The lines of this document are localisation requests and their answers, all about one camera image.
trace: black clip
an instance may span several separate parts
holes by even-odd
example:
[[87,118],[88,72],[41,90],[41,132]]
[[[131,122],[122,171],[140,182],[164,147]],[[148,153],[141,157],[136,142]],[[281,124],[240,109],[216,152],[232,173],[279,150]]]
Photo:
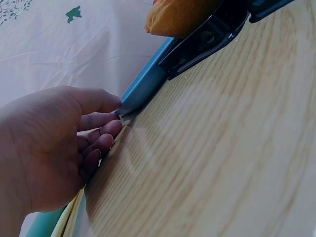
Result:
[[293,0],[223,0],[214,13],[185,39],[177,39],[159,62],[172,80],[216,53],[241,32],[246,20],[255,23]]
[[246,7],[251,14],[250,23],[255,23],[294,0],[247,0]]

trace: wooden table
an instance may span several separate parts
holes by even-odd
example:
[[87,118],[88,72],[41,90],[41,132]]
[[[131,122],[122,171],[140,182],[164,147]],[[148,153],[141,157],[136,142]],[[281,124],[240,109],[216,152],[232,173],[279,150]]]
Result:
[[247,23],[126,123],[66,236],[316,236],[316,1]]

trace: hand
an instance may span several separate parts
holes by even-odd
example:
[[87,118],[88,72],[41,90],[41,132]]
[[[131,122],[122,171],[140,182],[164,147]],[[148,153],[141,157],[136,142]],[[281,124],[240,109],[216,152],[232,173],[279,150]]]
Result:
[[84,187],[122,129],[110,113],[120,103],[101,89],[62,86],[0,109],[1,179],[26,214],[60,208]]

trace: finger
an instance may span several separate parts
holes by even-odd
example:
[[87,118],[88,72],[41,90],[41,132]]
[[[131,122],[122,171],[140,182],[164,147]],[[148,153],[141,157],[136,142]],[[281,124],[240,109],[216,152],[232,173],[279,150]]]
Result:
[[112,144],[113,137],[110,134],[103,134],[95,141],[95,143],[84,149],[81,154],[83,158],[86,158],[90,152],[95,149],[99,149],[102,154],[106,154],[110,150]]
[[116,137],[119,132],[122,130],[122,123],[120,120],[113,120],[108,124],[104,125],[102,128],[89,132],[84,136],[87,138],[89,144],[95,143],[103,134],[110,134],[112,137]]
[[88,146],[90,146],[88,139],[83,135],[77,135],[78,152],[82,152]]
[[86,183],[91,178],[95,170],[99,165],[99,160],[101,158],[101,151],[94,150],[90,152],[84,159],[82,167],[79,169],[79,175],[83,182]]
[[92,113],[89,115],[84,115],[78,124],[78,132],[88,131],[95,128],[100,128],[109,123],[112,120],[119,119],[116,114],[102,114],[102,113]]
[[122,130],[123,124],[120,120],[113,120],[102,128],[89,132],[85,135],[77,135],[78,152],[82,152],[88,146],[92,145],[103,134],[110,134],[112,137],[116,137]]
[[110,113],[118,109],[121,99],[100,88],[67,87],[67,93],[80,105],[83,115]]

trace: fingernail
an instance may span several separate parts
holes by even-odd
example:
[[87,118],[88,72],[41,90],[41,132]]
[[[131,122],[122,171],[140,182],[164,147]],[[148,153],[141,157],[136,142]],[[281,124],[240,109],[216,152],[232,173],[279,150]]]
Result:
[[116,96],[116,98],[118,99],[118,101],[120,101],[120,103],[122,103],[122,98],[120,98],[120,97],[118,97],[118,96]]
[[99,149],[95,149],[95,151],[99,153],[99,157],[101,158],[101,151]]

